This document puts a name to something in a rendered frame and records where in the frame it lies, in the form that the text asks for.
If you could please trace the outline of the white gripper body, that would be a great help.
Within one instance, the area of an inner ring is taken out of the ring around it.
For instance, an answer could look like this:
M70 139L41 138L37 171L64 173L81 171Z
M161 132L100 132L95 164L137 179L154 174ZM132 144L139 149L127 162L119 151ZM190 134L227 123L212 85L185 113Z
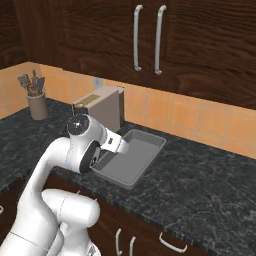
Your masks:
M122 137L115 137L112 141L112 152L126 154L129 144Z

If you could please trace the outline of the grey baking tray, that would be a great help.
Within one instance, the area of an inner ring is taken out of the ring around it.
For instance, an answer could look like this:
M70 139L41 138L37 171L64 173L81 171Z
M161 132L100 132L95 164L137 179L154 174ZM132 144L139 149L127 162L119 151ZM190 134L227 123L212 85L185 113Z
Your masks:
M127 153L107 151L93 171L100 178L131 190L159 155L166 139L137 129L127 132L124 139L129 144Z

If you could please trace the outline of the dark wood lower cupboard door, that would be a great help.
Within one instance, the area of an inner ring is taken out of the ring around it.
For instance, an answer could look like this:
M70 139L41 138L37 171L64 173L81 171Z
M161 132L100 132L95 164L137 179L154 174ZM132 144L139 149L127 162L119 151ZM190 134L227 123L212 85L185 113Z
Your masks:
M154 245L143 233L143 230L130 222L125 224L124 242L129 253L131 238L135 236L133 256L156 256Z
M107 216L106 204L98 199L100 205L100 217L97 223L89 229L89 235L94 244L99 248L102 256L117 256L115 249L115 234L120 225ZM124 247L119 239L121 256L126 256Z

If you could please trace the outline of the dark wood cupboard door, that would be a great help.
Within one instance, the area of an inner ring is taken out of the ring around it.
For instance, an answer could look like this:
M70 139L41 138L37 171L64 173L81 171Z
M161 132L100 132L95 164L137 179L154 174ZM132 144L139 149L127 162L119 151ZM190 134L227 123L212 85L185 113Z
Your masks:
M60 0L65 70L139 84L134 68L134 12L140 0Z
M97 223L89 229L89 235L94 244L99 248L102 256L117 256L115 249L115 234L120 225L107 216L106 204L98 199L100 205L100 217ZM119 239L121 256L126 256L124 247Z
M161 73L150 86L256 110L256 0L152 0Z
M143 233L143 230L130 222L125 224L124 242L129 253L131 238L135 236L133 256L156 256L154 245Z

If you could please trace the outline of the beige utensil pot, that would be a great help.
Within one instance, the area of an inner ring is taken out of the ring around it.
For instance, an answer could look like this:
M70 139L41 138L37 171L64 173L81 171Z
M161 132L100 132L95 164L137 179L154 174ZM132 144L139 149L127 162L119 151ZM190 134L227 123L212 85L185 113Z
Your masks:
M39 96L28 96L28 105L33 120L44 120L48 117L45 93Z

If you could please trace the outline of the wooden spoon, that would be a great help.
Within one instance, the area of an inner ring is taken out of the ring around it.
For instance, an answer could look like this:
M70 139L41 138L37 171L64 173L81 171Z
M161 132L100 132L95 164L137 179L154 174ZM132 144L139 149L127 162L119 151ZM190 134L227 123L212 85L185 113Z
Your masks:
M32 70L32 83L30 85L30 95L31 96L38 96L39 95L39 89L36 85L36 71Z

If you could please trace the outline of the dark wood upper cupboard door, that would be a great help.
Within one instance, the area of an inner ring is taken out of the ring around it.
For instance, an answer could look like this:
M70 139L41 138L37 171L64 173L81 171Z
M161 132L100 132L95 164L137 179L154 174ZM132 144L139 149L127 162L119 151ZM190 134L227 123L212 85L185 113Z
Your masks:
M60 0L65 70L139 84L134 68L134 12L140 0Z
M152 0L161 73L150 86L256 110L256 0Z

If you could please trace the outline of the grey slotted spatula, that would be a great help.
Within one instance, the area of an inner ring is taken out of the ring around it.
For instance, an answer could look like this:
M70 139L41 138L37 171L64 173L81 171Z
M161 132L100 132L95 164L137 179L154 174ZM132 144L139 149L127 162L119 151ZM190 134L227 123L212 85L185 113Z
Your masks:
M29 76L27 74L24 74L22 76L19 76L18 77L18 81L20 83L20 85L26 89L26 90L29 90L29 87L31 85L31 81L29 79Z

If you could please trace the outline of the dark wood drawer front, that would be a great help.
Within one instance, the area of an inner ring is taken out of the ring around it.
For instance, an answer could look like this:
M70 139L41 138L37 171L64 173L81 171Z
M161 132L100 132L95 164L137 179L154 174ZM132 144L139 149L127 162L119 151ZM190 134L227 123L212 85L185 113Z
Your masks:
M156 232L154 238L159 249L157 256L210 256L203 250L167 233Z

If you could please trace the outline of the dark wood lower cupboard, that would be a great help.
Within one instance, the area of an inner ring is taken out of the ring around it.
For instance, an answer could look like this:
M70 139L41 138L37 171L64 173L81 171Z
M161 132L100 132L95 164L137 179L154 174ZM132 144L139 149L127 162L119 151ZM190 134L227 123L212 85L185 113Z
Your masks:
M9 190L0 194L0 206L3 207L3 212L0 214L0 245L16 218L17 203L25 186L26 181L20 179L12 183Z

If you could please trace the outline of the dark wood corner cupboard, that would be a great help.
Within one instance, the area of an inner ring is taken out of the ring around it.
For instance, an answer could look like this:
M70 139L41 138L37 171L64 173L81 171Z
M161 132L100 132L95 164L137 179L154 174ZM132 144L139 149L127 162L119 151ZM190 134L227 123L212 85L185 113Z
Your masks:
M0 69L25 62L59 66L50 0L0 0Z

